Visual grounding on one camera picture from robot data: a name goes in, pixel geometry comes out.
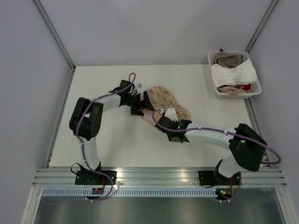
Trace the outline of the floral mesh laundry bag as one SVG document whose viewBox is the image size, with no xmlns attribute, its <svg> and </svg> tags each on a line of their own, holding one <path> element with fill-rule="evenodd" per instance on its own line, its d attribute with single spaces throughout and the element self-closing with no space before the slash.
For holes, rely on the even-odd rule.
<svg viewBox="0 0 299 224">
<path fill-rule="evenodd" d="M 147 96 L 145 93 L 143 94 L 143 99 L 149 100 L 154 110 L 163 109 L 166 111 L 169 108 L 174 108 L 178 121 L 180 122 L 182 119 L 191 120 L 190 112 L 175 98 L 174 94 L 162 86 L 153 86 L 146 90 Z M 156 123 L 152 118 L 153 111 L 142 109 L 144 116 L 141 116 L 141 120 L 151 127 L 155 128 Z M 158 121 L 162 117 L 161 112 L 156 112 L 154 114 L 154 118 Z"/>
</svg>

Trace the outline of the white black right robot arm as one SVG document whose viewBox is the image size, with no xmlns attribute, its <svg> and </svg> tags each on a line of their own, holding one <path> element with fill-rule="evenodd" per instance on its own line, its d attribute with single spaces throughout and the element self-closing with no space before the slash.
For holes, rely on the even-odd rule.
<svg viewBox="0 0 299 224">
<path fill-rule="evenodd" d="M 170 142 L 203 142 L 230 151 L 231 155 L 220 159 L 212 171 L 214 181 L 218 184 L 225 184 L 244 170 L 257 172 L 267 146 L 250 126 L 242 123 L 236 128 L 216 128 L 201 126 L 186 119 L 174 121 L 162 116 L 155 127 L 165 133 Z"/>
</svg>

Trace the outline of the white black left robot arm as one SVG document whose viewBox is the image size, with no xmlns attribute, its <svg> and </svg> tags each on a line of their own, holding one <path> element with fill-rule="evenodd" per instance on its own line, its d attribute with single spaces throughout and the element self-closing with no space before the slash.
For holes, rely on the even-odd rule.
<svg viewBox="0 0 299 224">
<path fill-rule="evenodd" d="M 143 110 L 153 111 L 147 91 L 140 92 L 133 82 L 121 80 L 120 85 L 107 94 L 87 99 L 80 97 L 73 110 L 69 128 L 80 143 L 81 167 L 87 172 L 85 178 L 90 184 L 101 182 L 101 162 L 97 153 L 96 136 L 100 132 L 104 112 L 120 106 L 130 107 L 131 115 L 143 116 Z"/>
</svg>

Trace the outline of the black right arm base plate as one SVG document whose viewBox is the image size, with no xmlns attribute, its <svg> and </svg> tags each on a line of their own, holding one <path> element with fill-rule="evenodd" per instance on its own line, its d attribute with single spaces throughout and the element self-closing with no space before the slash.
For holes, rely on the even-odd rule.
<svg viewBox="0 0 299 224">
<path fill-rule="evenodd" d="M 204 188 L 225 185 L 225 181 L 216 178 L 214 172 L 210 170 L 198 171 L 197 183 Z"/>
</svg>

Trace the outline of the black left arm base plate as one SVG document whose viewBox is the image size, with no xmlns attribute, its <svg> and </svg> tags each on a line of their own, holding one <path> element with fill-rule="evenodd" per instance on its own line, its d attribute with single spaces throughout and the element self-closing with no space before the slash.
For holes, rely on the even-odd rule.
<svg viewBox="0 0 299 224">
<path fill-rule="evenodd" d="M 117 172 L 103 170 L 104 175 L 96 174 L 90 170 L 79 170 L 76 174 L 75 185 L 111 185 L 115 184 Z"/>
</svg>

